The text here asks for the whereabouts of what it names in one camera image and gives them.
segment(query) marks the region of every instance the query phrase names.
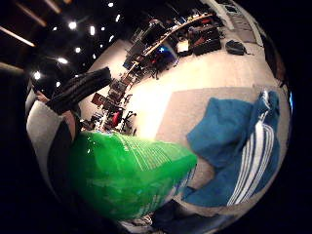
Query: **wall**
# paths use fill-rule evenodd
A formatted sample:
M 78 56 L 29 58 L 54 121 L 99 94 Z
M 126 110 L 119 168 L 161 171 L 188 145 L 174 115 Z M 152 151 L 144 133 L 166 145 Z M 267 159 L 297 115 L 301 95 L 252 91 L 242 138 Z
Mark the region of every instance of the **wall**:
M 124 73 L 126 68 L 123 67 L 123 63 L 126 59 L 127 51 L 131 48 L 131 44 L 126 41 L 117 40 L 107 50 L 101 54 L 96 62 L 90 67 L 89 71 L 95 71 L 106 66 L 109 67 L 112 78 L 119 79 L 120 73 Z M 98 91 L 99 94 L 107 96 L 109 87 L 105 87 Z M 83 99 L 79 106 L 81 108 L 81 118 L 90 120 L 92 115 L 98 110 L 98 107 L 91 103 L 94 94 Z

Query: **blue fabric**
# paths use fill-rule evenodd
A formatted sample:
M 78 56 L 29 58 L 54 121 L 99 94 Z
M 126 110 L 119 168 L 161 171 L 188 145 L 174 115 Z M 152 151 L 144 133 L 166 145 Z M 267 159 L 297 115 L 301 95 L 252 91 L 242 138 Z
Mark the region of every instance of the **blue fabric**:
M 260 191 L 278 167 L 279 115 L 274 92 L 261 93 L 254 105 L 211 98 L 205 117 L 187 139 L 216 175 L 197 191 L 186 189 L 183 200 L 201 207 L 231 206 Z

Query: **dark ceiling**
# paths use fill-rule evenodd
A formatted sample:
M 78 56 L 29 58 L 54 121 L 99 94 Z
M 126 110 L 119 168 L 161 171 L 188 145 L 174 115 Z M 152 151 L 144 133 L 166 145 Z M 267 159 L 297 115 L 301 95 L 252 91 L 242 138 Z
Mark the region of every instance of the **dark ceiling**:
M 176 12 L 183 14 L 202 6 L 199 0 L 18 0 L 0 4 L 0 26 L 35 45 L 30 47 L 0 30 L 0 61 L 24 69 L 32 79 L 34 72 L 40 71 L 45 79 L 33 79 L 33 83 L 40 90 L 49 90 L 47 96 L 56 88 L 56 82 L 63 84 L 74 75 L 87 72 L 115 40 L 130 39 L 138 27 L 144 29 L 150 17 L 166 20 L 176 17 Z M 40 25 L 20 6 L 46 25 Z M 72 21 L 77 24 L 73 30 L 68 26 Z M 91 26 L 95 27 L 95 35 L 90 33 Z M 58 58 L 68 63 L 63 64 Z

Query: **white stripe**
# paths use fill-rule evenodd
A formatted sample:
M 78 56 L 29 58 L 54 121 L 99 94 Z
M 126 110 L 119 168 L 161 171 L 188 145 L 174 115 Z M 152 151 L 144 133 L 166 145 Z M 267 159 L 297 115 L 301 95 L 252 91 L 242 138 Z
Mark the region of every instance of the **white stripe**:
M 252 166 L 252 161 L 253 161 L 253 152 L 254 152 L 254 139 L 255 139 L 255 136 L 254 134 L 251 135 L 251 146 L 250 146 L 250 150 L 247 154 L 247 164 L 244 168 L 244 173 L 243 173 L 243 178 L 242 178 L 242 181 L 241 181 L 241 184 L 240 184 L 240 189 L 239 189 L 239 193 L 236 194 L 236 197 L 233 201 L 233 204 L 235 204 L 235 201 L 237 200 L 237 198 L 240 196 L 240 194 L 242 193 L 244 187 L 245 187 L 245 184 L 247 182 L 247 179 L 248 179 L 248 174 L 250 173 L 250 168 Z
M 229 205 L 232 205 L 234 200 L 237 198 L 238 193 L 240 192 L 241 189 L 241 185 L 242 185 L 242 179 L 243 176 L 245 174 L 245 168 L 247 167 L 247 159 L 248 159 L 248 155 L 250 152 L 250 148 L 251 148 L 251 140 L 249 139 L 246 143 L 246 145 L 244 146 L 243 149 L 243 154 L 242 154 L 242 162 L 241 162 L 241 169 L 240 169 L 240 173 L 239 173 L 239 177 L 237 179 L 236 185 L 235 185 L 235 189 L 234 192 L 228 202 Z
M 246 149 L 246 153 L 245 154 L 243 153 L 240 175 L 236 183 L 234 193 L 232 194 L 232 197 L 229 201 L 229 205 L 234 204 L 235 200 L 242 191 L 243 185 L 246 181 L 246 175 L 250 168 L 252 155 L 251 152 L 253 152 L 253 146 L 254 146 L 254 134 L 251 135 L 250 139 L 247 141 L 246 146 L 244 147 L 244 149 Z
M 240 181 L 241 181 L 241 177 L 242 177 L 242 173 L 243 173 L 243 169 L 244 169 L 244 164 L 245 164 L 245 159 L 246 159 L 246 150 L 247 150 L 247 146 L 248 146 L 248 145 L 249 145 L 249 143 L 247 143 L 247 145 L 245 145 L 245 147 L 243 148 L 240 173 L 239 173 L 238 178 L 237 178 L 237 182 L 236 182 L 236 185 L 235 185 L 235 188 L 234 188 L 234 192 L 233 192 L 231 198 L 230 198 L 230 199 L 228 200 L 228 202 L 227 202 L 227 206 L 232 205 L 232 200 L 233 200 L 234 197 L 236 196 L 236 192 L 237 192 L 237 190 L 238 190 L 238 184 L 239 184 Z
M 272 147 L 273 147 L 273 140 L 274 140 L 274 135 L 273 134 L 273 130 L 271 128 L 267 128 L 268 126 L 263 125 L 263 129 L 265 130 L 264 133 L 266 135 L 266 143 L 265 143 L 265 149 L 264 149 L 264 156 L 263 156 L 263 160 L 262 160 L 262 164 L 260 166 L 260 169 L 256 175 L 255 180 L 253 181 L 253 186 L 250 189 L 250 191 L 248 192 L 248 194 L 246 195 L 246 197 L 244 198 L 244 201 L 248 200 L 252 194 L 254 193 L 254 190 L 256 189 L 256 187 L 258 186 L 264 171 L 267 167 L 267 164 L 269 162 L 271 153 L 272 153 Z
M 261 122 L 257 122 L 255 125 L 255 151 L 253 156 L 252 169 L 247 178 L 246 185 L 240 196 L 235 201 L 235 204 L 241 203 L 242 199 L 245 197 L 248 190 L 250 189 L 252 182 L 256 176 L 257 170 L 260 166 L 259 164 L 261 160 L 262 150 L 263 150 L 263 129 L 261 126 Z

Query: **ceiling light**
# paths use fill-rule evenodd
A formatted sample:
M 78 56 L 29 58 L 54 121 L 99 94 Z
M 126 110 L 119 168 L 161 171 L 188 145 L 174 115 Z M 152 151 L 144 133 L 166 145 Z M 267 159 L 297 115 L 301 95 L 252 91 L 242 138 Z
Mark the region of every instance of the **ceiling light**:
M 114 38 L 114 35 L 111 35 L 110 37 L 109 37 L 109 42 L 111 42 L 111 40 Z
M 33 77 L 36 79 L 36 80 L 39 80 L 41 78 L 41 74 L 39 71 L 36 71 L 35 73 L 33 73 Z
M 119 21 L 120 15 L 118 14 L 116 17 L 116 21 Z
M 69 28 L 70 28 L 71 30 L 73 30 L 73 29 L 75 29 L 75 28 L 77 27 L 77 22 L 72 21 L 72 22 L 70 22 L 70 23 L 68 24 L 68 26 L 69 26 Z
M 76 52 L 77 54 L 79 54 L 79 53 L 81 52 L 81 48 L 80 48 L 80 47 L 76 47 L 76 48 L 75 48 L 75 52 Z
M 68 60 L 66 60 L 65 58 L 58 58 L 58 61 L 63 64 L 68 64 Z
M 10 30 L 8 30 L 8 29 L 2 27 L 2 26 L 0 26 L 0 30 L 3 31 L 3 32 L 5 32 L 5 33 L 7 33 L 8 35 L 10 35 L 10 36 L 12 36 L 12 37 L 18 39 L 18 40 L 20 40 L 21 42 L 27 44 L 28 46 L 35 47 L 35 45 L 34 45 L 32 42 L 27 41 L 26 39 L 24 39 L 24 38 L 18 36 L 18 35 L 15 34 L 14 32 L 12 32 L 12 31 L 10 31 Z
M 90 34 L 94 36 L 96 34 L 96 28 L 94 26 L 90 26 Z

